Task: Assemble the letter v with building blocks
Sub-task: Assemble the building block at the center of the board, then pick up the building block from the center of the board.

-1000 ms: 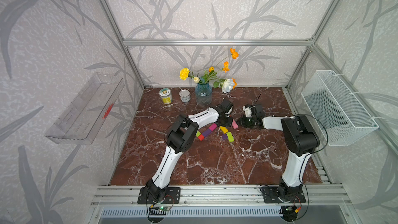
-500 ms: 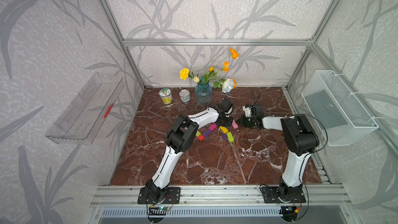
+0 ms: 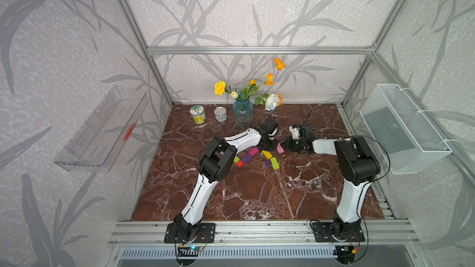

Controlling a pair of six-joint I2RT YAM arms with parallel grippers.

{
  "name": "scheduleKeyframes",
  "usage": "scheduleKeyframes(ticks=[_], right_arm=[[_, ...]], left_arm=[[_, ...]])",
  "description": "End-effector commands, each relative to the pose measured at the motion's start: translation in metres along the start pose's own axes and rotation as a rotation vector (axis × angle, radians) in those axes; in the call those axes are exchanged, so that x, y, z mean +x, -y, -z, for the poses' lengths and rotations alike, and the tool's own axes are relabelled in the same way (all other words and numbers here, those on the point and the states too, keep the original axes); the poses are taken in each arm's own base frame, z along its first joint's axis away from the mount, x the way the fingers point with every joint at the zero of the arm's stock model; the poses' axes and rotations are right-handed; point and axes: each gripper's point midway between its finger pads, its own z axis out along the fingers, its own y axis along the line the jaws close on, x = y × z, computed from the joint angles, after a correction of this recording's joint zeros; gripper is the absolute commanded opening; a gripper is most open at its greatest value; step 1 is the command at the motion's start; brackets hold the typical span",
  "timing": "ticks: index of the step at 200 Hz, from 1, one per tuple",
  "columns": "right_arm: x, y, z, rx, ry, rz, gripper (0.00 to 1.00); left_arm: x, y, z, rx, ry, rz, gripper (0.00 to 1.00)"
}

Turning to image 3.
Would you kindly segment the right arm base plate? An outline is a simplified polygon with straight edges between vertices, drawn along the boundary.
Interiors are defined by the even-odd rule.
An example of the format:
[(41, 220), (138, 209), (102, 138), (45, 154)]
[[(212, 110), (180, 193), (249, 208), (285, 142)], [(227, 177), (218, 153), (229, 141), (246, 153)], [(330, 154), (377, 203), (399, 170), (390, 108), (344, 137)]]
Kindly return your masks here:
[(361, 221), (341, 223), (339, 221), (321, 222), (312, 220), (310, 228), (316, 242), (365, 242)]

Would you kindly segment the small red block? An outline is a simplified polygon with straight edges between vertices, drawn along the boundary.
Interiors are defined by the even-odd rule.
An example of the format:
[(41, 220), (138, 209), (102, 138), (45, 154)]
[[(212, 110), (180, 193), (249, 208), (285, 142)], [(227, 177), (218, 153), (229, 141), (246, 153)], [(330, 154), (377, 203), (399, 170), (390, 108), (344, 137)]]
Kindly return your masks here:
[(244, 163), (243, 163), (241, 160), (239, 160), (239, 161), (236, 163), (236, 165), (237, 165), (239, 168), (242, 168), (242, 167), (244, 166)]

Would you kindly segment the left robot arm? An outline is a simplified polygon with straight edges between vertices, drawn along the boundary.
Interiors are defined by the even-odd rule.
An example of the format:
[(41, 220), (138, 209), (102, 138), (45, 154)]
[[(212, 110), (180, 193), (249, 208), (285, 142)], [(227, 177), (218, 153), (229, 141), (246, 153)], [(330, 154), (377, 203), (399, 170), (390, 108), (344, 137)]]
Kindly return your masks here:
[(178, 234), (185, 239), (198, 234), (209, 198), (217, 184), (229, 174), (236, 155), (251, 147), (269, 152), (275, 150), (278, 145), (275, 139), (277, 130), (277, 122), (268, 117), (257, 127), (249, 127), (232, 137), (216, 136), (212, 139), (198, 157), (199, 177), (193, 193), (183, 211), (173, 221)]

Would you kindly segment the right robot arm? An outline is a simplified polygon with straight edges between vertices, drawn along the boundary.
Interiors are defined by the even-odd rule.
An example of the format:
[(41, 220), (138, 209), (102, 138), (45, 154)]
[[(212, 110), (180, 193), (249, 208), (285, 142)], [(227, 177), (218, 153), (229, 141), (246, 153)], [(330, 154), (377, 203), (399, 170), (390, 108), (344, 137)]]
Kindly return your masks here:
[(289, 131), (291, 135), (285, 145), (290, 151), (338, 158), (344, 179), (343, 193), (333, 222), (318, 231), (324, 233), (328, 230), (336, 241), (343, 242), (354, 237), (361, 230), (361, 210), (366, 192), (381, 171), (371, 147), (360, 135), (344, 139), (318, 139), (310, 124), (294, 124)]

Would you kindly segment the magenta block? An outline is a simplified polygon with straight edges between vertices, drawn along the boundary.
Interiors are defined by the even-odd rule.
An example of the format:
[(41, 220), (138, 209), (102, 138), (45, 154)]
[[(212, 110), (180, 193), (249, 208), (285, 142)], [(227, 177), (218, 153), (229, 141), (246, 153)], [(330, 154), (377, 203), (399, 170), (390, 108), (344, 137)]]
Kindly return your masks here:
[(249, 154), (251, 156), (256, 156), (256, 154), (259, 152), (259, 149), (257, 147), (254, 147), (250, 152)]

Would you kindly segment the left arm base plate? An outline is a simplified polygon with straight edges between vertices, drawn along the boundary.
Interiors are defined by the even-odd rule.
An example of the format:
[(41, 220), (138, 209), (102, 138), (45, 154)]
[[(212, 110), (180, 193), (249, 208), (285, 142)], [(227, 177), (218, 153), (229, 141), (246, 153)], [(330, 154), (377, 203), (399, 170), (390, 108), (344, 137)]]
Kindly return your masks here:
[(188, 242), (213, 243), (215, 240), (216, 224), (199, 223), (195, 226), (188, 224), (170, 223), (165, 232), (164, 243), (184, 244)]

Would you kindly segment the light pink block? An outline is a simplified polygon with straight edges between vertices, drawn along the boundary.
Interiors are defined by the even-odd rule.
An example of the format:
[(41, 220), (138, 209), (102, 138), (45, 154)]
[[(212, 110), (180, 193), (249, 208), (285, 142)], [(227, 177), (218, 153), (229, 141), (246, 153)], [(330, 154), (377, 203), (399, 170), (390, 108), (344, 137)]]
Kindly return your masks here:
[(282, 146), (281, 146), (279, 143), (277, 144), (276, 151), (277, 151), (279, 154), (284, 153), (284, 149), (282, 148)]

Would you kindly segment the yellow block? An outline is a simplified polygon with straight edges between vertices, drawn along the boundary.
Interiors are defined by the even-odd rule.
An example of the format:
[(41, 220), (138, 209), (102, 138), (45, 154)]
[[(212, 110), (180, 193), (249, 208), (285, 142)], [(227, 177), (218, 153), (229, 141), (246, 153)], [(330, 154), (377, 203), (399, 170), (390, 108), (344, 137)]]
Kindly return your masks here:
[(263, 154), (267, 159), (273, 158), (273, 155), (272, 155), (270, 152), (268, 152), (268, 151), (262, 150), (262, 154)]

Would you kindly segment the large purple block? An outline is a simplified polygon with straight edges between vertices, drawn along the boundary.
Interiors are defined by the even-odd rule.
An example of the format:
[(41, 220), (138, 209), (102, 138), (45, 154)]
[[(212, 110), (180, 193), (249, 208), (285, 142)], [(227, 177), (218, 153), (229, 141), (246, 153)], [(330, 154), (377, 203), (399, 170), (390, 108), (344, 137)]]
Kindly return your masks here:
[(253, 156), (252, 156), (250, 153), (248, 153), (248, 154), (246, 154), (244, 157), (241, 158), (241, 161), (242, 161), (244, 164), (246, 164), (246, 163), (248, 163), (249, 161), (251, 161), (252, 158), (253, 158)]

